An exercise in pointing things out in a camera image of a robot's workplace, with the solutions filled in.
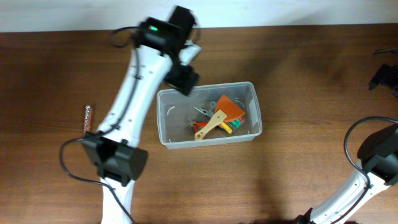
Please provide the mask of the clear plastic container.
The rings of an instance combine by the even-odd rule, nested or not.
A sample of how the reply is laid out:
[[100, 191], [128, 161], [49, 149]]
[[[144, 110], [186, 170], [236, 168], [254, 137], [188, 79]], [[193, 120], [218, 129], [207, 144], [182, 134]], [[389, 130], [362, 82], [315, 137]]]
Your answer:
[[[242, 124], [232, 134], [217, 127], [204, 139], [194, 140], [195, 129], [189, 122], [209, 120], [196, 107], [214, 111], [223, 95], [245, 112]], [[250, 82], [196, 86], [188, 96], [172, 89], [161, 90], [157, 94], [157, 123], [160, 142], [167, 149], [251, 141], [262, 133], [260, 106], [254, 85]]]

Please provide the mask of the orange black long-nose pliers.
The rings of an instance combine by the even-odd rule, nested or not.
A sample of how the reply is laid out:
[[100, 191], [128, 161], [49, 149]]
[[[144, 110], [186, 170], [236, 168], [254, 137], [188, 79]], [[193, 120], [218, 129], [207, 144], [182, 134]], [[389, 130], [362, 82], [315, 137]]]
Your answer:
[[193, 108], [196, 109], [198, 112], [200, 112], [202, 115], [207, 116], [209, 118], [212, 118], [213, 115], [214, 115], [214, 113], [212, 111], [210, 111], [210, 110], [199, 108], [197, 106], [194, 106]]

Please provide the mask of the screwdriver set clear case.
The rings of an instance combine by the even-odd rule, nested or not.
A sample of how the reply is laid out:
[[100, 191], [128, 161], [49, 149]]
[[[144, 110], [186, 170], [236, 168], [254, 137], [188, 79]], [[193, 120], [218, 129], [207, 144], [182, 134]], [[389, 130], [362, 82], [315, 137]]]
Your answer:
[[218, 126], [228, 134], [232, 134], [234, 133], [234, 129], [237, 128], [234, 125], [234, 121], [239, 120], [245, 114], [236, 103], [224, 95], [220, 98], [219, 102], [211, 104], [211, 108], [213, 110], [210, 111], [214, 112], [214, 115], [210, 118], [210, 123], [205, 126], [207, 132], [210, 128]]

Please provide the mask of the socket bit rail orange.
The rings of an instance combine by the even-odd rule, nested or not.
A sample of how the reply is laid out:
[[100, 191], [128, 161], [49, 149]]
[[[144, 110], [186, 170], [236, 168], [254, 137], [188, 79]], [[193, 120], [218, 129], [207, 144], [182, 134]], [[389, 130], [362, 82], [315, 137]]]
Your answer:
[[91, 129], [91, 115], [92, 115], [92, 107], [90, 105], [85, 106], [85, 117], [84, 117], [84, 125], [83, 125], [83, 135], [85, 136], [87, 132]]

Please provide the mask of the small red-handled pliers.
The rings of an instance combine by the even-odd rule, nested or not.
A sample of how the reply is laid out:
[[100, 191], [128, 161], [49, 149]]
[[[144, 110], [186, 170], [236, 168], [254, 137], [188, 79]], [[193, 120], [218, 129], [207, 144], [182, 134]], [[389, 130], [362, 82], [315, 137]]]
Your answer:
[[206, 126], [206, 125], [207, 125], [207, 122], [197, 122], [197, 121], [194, 121], [194, 120], [189, 119], [189, 120], [187, 121], [187, 124], [188, 124], [191, 128], [193, 128], [193, 130], [194, 130], [195, 133], [197, 133], [197, 132], [198, 132], [198, 128]]

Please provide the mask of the orange scraper wooden handle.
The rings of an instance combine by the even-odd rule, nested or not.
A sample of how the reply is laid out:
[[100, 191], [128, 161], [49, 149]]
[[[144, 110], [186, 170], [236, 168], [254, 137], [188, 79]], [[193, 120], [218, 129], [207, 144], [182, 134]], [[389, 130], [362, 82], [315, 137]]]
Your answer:
[[195, 133], [195, 140], [202, 140], [212, 129], [220, 127], [228, 134], [233, 132], [233, 125], [229, 124], [242, 118], [245, 112], [234, 102], [232, 102], [226, 95], [223, 95], [217, 102], [215, 112], [210, 115], [210, 120]]

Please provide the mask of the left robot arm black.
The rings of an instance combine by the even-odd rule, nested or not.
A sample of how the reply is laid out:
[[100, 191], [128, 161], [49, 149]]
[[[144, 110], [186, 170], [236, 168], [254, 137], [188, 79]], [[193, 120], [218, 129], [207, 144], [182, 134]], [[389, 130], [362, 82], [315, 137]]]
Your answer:
[[82, 146], [103, 186], [102, 223], [131, 223], [135, 181], [149, 153], [138, 147], [147, 111], [161, 83], [187, 96], [199, 79], [190, 62], [201, 48], [187, 44], [196, 25], [189, 9], [175, 7], [167, 21], [141, 22], [135, 48], [119, 93], [97, 133], [87, 133]]

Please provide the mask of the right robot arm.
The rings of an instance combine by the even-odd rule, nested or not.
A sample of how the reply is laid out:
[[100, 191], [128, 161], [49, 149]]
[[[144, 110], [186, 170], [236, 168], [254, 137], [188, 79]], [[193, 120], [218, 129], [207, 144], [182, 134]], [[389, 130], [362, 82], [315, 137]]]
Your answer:
[[[355, 162], [348, 152], [348, 139], [354, 128], [367, 121], [385, 121], [391, 125], [364, 140], [358, 149], [358, 162]], [[370, 116], [358, 120], [346, 132], [343, 149], [354, 167], [353, 173], [329, 199], [299, 215], [294, 223], [346, 223], [368, 200], [397, 183], [396, 119]]]

